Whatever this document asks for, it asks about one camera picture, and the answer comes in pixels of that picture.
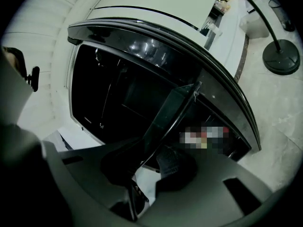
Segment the floor lamp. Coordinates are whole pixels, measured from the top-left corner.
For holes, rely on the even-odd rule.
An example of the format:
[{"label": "floor lamp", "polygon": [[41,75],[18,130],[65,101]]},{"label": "floor lamp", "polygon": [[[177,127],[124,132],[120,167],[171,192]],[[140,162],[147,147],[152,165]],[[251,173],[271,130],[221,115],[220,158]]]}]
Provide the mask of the floor lamp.
[{"label": "floor lamp", "polygon": [[263,62],[268,70],[278,75],[289,75],[296,72],[300,66],[300,54],[294,43],[288,40],[277,40],[268,20],[253,0],[247,0],[259,13],[267,29],[273,37],[263,52]]}]

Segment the pixelated area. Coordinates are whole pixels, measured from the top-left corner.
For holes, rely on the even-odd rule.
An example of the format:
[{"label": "pixelated area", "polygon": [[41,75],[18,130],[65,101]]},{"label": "pixelated area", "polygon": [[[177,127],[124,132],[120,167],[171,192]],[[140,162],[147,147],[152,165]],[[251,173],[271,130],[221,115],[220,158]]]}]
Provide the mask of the pixelated area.
[{"label": "pixelated area", "polygon": [[187,127],[185,132],[180,133],[180,143],[185,148],[218,149],[223,154],[223,149],[231,143],[230,130],[228,127]]}]

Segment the tiled floor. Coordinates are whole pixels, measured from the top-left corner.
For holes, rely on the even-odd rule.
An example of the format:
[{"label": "tiled floor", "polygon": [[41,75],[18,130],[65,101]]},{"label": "tiled floor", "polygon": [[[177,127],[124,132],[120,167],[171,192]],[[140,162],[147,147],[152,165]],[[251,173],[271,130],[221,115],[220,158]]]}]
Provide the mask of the tiled floor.
[{"label": "tiled floor", "polygon": [[[303,60],[298,33],[285,31],[269,0],[259,4],[278,39],[292,41]],[[255,114],[262,150],[246,155],[240,162],[273,191],[287,185],[295,175],[303,156],[303,63],[288,76],[268,71],[262,53],[272,38],[250,40],[247,59],[239,85]]]}]

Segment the lamp base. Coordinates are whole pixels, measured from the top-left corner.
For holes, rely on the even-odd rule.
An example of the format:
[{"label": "lamp base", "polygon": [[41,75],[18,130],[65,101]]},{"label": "lamp base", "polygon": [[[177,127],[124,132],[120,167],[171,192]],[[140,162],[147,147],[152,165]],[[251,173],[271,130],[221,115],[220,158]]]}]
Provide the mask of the lamp base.
[{"label": "lamp base", "polygon": [[288,40],[278,40],[281,52],[277,52],[274,42],[266,46],[263,62],[267,69],[278,75],[289,75],[300,66],[300,54],[297,47]]}]

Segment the black trim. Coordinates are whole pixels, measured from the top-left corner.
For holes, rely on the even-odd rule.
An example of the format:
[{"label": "black trim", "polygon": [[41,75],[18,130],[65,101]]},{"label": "black trim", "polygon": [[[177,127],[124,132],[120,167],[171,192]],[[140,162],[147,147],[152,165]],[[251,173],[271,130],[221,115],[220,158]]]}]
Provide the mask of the black trim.
[{"label": "black trim", "polygon": [[68,164],[71,164],[71,163],[76,163],[76,162],[79,162],[79,161],[83,161],[83,157],[74,156],[74,157],[69,157],[69,158],[66,158],[66,159],[62,159],[62,162],[65,165],[68,165]]},{"label": "black trim", "polygon": [[186,24],[186,25],[192,27],[193,29],[195,29],[195,30],[197,30],[197,31],[199,30],[198,27],[194,26],[193,24],[187,22],[187,21],[184,20],[184,19],[181,19],[181,18],[179,18],[179,17],[177,17],[177,16],[174,16],[174,15],[171,15],[171,14],[169,14],[169,13],[162,12],[162,11],[159,11],[159,10],[156,10],[156,9],[149,9],[149,8],[138,7],[138,6],[107,6],[107,7],[100,7],[100,8],[95,8],[95,9],[108,9],[108,8],[143,9],[143,10],[147,10],[147,11],[152,11],[152,12],[156,12],[156,13],[161,13],[161,14],[166,15],[166,16],[168,16],[168,17],[172,17],[172,18],[174,18],[174,19],[176,19],[176,20],[179,20],[180,22],[182,22],[182,23],[184,23],[184,24]]},{"label": "black trim", "polygon": [[261,206],[260,201],[238,178],[226,179],[223,183],[237,202],[244,215],[252,213]]}]

